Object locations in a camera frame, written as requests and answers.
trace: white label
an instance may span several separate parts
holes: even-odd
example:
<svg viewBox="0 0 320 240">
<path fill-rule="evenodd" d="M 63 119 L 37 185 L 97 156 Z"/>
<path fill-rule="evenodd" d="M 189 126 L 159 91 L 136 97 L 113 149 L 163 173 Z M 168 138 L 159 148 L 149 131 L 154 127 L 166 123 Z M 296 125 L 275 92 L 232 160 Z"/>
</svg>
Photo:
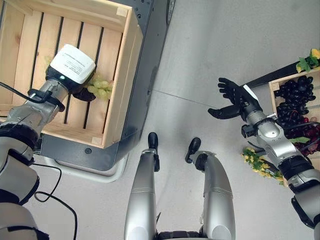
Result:
<svg viewBox="0 0 320 240">
<path fill-rule="evenodd" d="M 78 84 L 83 84 L 95 69 L 95 62 L 78 48 L 66 44 L 50 66 Z"/>
<path fill-rule="evenodd" d="M 259 99 L 257 97 L 257 95 L 255 95 L 255 93 L 250 89 L 250 87 L 248 87 L 248 85 L 243 85 L 243 88 L 255 99 L 259 102 Z"/>
</svg>

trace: black cable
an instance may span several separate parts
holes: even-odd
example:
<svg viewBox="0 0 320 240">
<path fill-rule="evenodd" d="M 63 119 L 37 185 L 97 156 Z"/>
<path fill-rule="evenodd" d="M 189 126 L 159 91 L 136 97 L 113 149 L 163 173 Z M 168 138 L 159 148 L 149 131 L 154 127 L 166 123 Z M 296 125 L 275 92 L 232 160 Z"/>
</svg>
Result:
<svg viewBox="0 0 320 240">
<path fill-rule="evenodd" d="M 309 143 L 307 146 L 304 146 L 303 148 L 300 149 L 300 152 L 303 150 L 306 150 L 308 147 L 310 147 L 311 145 L 315 144 L 316 142 L 318 142 L 320 140 L 320 137 L 318 137 L 316 140 L 314 140 L 313 142 Z"/>
<path fill-rule="evenodd" d="M 41 100 L 34 100 L 34 99 L 24 95 L 23 93 L 19 92 L 18 90 L 15 90 L 13 87 L 11 87 L 11 86 L 9 86 L 9 85 L 1 82 L 1 81 L 0 81 L 0 86 L 4 87 L 5 89 L 8 89 L 9 91 L 17 94 L 18 96 L 20 96 L 20 97 L 22 97 L 22 98 L 24 98 L 24 99 L 26 99 L 26 100 L 28 100 L 30 102 L 33 102 L 35 104 L 43 104 L 43 103 L 45 103 L 48 100 L 48 98 L 51 96 L 51 94 L 52 94 L 51 91 L 46 91 L 45 95 L 43 96 L 43 98 Z"/>
<path fill-rule="evenodd" d="M 38 163 L 33 163 L 32 165 L 36 165 L 36 166 L 41 166 L 41 167 L 46 167 L 46 168 L 51 168 L 51 169 L 57 169 L 59 171 L 59 178 L 53 188 L 53 190 L 51 191 L 50 195 L 54 194 L 56 188 L 58 187 L 58 184 L 60 182 L 61 176 L 62 176 L 62 171 L 60 168 L 56 167 L 56 166 L 48 166 L 48 165 L 42 165 L 42 164 L 38 164 Z M 41 203 L 45 203 L 46 201 L 48 201 L 48 199 L 50 198 L 50 196 L 48 196 L 45 200 L 40 200 L 37 199 L 39 202 Z"/>
<path fill-rule="evenodd" d="M 59 182 L 60 182 L 60 179 L 61 179 L 61 176 L 62 176 L 62 171 L 59 167 L 56 167 L 56 166 L 48 166 L 48 165 L 43 165 L 43 164 L 38 164 L 38 163 L 33 163 L 32 165 L 36 165 L 36 166 L 41 166 L 41 167 L 46 167 L 46 168 L 51 168 L 51 169 L 57 169 L 59 171 L 59 178 L 53 188 L 53 190 L 51 191 L 51 193 L 47 193 L 47 192 L 43 192 L 43 191 L 36 191 L 34 193 L 34 198 L 39 201 L 40 203 L 45 203 L 49 198 L 53 198 L 54 200 L 58 201 L 59 203 L 61 203 L 62 205 L 64 205 L 67 209 L 69 209 L 72 213 L 73 213 L 73 216 L 74 216 L 74 234 L 73 234 L 73 240 L 76 239 L 77 237 L 77 230 L 78 230 L 78 218 L 77 218 L 77 213 L 75 210 L 73 210 L 72 207 L 70 207 L 68 204 L 66 204 L 64 201 L 62 201 L 61 199 L 57 198 L 56 196 L 53 196 L 53 193 L 55 192 Z M 45 200 L 41 200 L 37 194 L 43 194 L 43 195 L 46 195 L 47 198 Z"/>
<path fill-rule="evenodd" d="M 72 207 L 70 207 L 68 204 L 66 204 L 64 201 L 62 201 L 61 199 L 57 198 L 56 196 L 53 196 L 47 192 L 44 192 L 44 191 L 36 191 L 34 193 L 34 198 L 36 200 L 38 200 L 39 202 L 41 202 L 42 200 L 40 200 L 38 197 L 37 197 L 37 194 L 43 194 L 43 195 L 46 195 L 48 196 L 49 198 L 53 198 L 54 200 L 58 201 L 59 203 L 61 203 L 63 206 L 65 206 L 67 209 L 69 209 L 73 216 L 74 216 L 74 234 L 73 234 L 73 240 L 76 240 L 76 237 L 77 237 L 77 230 L 78 230 L 78 218 L 77 218 L 77 213 L 75 210 L 73 210 Z"/>
<path fill-rule="evenodd" d="M 283 129 L 284 129 L 284 130 L 295 129 L 295 128 L 304 127 L 304 126 L 312 125 L 312 124 L 320 125 L 320 122 L 317 122 L 317 121 L 309 121 L 309 122 L 305 122 L 305 123 L 302 123 L 302 124 L 297 124 L 297 125 L 292 125 L 292 126 L 283 127 Z"/>
<path fill-rule="evenodd" d="M 307 156 L 304 156 L 304 158 L 307 159 L 307 161 L 311 164 L 311 166 L 313 165 L 312 161 L 310 160 L 310 158 L 308 158 Z"/>
<path fill-rule="evenodd" d="M 250 142 L 250 141 L 247 141 L 247 142 L 248 142 L 248 144 L 250 144 L 251 146 L 255 147 L 256 149 L 259 149 L 259 150 L 262 150 L 262 151 L 264 151 L 264 150 L 265 150 L 263 147 L 260 147 L 260 146 L 254 145 L 254 144 L 253 144 L 252 142 Z"/>
</svg>

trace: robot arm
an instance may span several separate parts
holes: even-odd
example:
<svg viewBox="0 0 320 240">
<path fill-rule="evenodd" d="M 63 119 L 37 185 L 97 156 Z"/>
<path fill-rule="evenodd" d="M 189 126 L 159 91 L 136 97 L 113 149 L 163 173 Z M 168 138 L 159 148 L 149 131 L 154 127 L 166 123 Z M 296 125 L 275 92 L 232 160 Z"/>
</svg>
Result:
<svg viewBox="0 0 320 240">
<path fill-rule="evenodd" d="M 12 108 L 0 125 L 0 239 L 49 239 L 22 206 L 39 186 L 37 173 L 29 167 L 33 149 L 44 126 L 64 111 L 64 98 L 83 89 L 95 66 L 79 49 L 65 45 L 46 70 L 41 89 L 31 89 L 30 100 Z"/>
<path fill-rule="evenodd" d="M 233 105 L 210 108 L 208 112 L 217 119 L 241 116 L 248 123 L 242 126 L 243 136 L 256 136 L 259 145 L 288 181 L 294 193 L 291 203 L 300 219 L 314 229 L 314 239 L 320 239 L 320 172 L 285 137 L 282 127 L 263 113 L 258 98 L 248 86 L 238 86 L 225 78 L 219 81 L 220 92 Z"/>
</svg>

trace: grape bunch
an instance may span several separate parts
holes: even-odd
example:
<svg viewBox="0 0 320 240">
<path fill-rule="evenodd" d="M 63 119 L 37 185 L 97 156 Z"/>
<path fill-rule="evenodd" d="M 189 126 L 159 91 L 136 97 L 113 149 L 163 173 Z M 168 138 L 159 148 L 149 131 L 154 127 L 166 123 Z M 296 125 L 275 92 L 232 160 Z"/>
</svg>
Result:
<svg viewBox="0 0 320 240">
<path fill-rule="evenodd" d="M 316 117 L 311 117 L 310 121 L 316 122 Z M 305 143 L 296 142 L 294 146 L 301 151 L 304 156 L 314 154 L 316 151 L 320 152 L 320 124 L 310 124 L 296 127 L 293 129 L 287 129 L 284 131 L 284 135 L 288 139 L 295 139 L 300 137 L 306 137 L 309 140 Z"/>
<path fill-rule="evenodd" d="M 316 99 L 312 81 L 312 76 L 301 76 L 297 82 L 289 80 L 274 92 L 275 97 L 285 99 L 276 107 L 279 124 L 282 127 L 290 127 L 305 122 L 303 115 L 309 113 L 306 107 L 307 102 Z"/>
<path fill-rule="evenodd" d="M 296 142 L 295 147 L 304 156 L 320 151 L 320 124 L 315 116 L 309 119 L 304 115 L 309 113 L 307 102 L 316 99 L 312 84 L 313 77 L 301 76 L 298 81 L 287 81 L 280 89 L 274 92 L 275 97 L 284 98 L 284 102 L 276 107 L 278 124 L 284 128 L 284 135 L 288 139 L 305 137 L 306 142 Z"/>
<path fill-rule="evenodd" d="M 86 88 L 89 93 L 102 100 L 108 100 L 111 97 L 113 82 L 106 81 L 98 75 L 94 76 L 87 84 Z"/>
</svg>

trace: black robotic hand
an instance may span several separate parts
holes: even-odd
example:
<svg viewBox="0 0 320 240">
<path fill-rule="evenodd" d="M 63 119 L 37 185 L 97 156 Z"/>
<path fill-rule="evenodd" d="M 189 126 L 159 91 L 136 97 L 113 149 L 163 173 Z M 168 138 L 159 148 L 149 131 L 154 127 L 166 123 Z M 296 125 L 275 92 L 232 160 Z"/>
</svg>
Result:
<svg viewBox="0 0 320 240">
<path fill-rule="evenodd" d="M 238 86 L 226 78 L 219 78 L 219 92 L 223 93 L 225 99 L 229 99 L 232 105 L 221 109 L 209 108 L 208 112 L 216 119 L 231 119 L 241 116 L 246 121 L 249 113 L 262 111 L 255 95 L 249 93 L 243 86 Z"/>
</svg>

